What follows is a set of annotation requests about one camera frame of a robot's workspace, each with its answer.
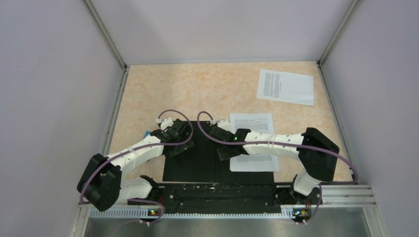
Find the teal folder black inside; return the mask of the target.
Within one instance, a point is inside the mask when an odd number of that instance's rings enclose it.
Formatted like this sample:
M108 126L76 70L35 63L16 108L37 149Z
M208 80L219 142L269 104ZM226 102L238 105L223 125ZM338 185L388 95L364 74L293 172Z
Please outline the teal folder black inside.
M215 143L192 121L193 146L176 156L165 156L164 182L266 185L274 183L272 172L232 172L230 162L221 161Z

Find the single printed paper sheet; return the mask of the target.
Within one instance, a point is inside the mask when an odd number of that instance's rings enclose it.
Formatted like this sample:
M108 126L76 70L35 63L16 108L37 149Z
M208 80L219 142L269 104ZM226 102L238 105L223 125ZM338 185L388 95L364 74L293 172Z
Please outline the single printed paper sheet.
M256 97L299 105L314 105L314 77L261 69Z

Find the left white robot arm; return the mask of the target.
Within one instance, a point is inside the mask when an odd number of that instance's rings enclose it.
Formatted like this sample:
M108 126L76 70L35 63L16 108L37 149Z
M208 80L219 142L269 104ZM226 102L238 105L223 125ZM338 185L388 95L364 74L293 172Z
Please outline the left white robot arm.
M77 184L81 200L86 199L99 211L132 198L155 203L159 194L151 179L123 177L153 158L176 156L192 147L192 135L191 122L167 118L137 144L114 154L93 155Z

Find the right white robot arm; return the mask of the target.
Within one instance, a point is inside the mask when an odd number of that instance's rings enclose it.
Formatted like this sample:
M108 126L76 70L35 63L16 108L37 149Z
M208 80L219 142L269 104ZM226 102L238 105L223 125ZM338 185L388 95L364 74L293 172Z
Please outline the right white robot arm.
M235 133L214 126L209 132L211 140L220 144L221 159L240 155L273 155L293 158L303 165L290 189L295 203L304 203L311 191L321 182L331 182L335 176L339 147L316 128L308 127L299 134L269 134L250 129L237 129Z

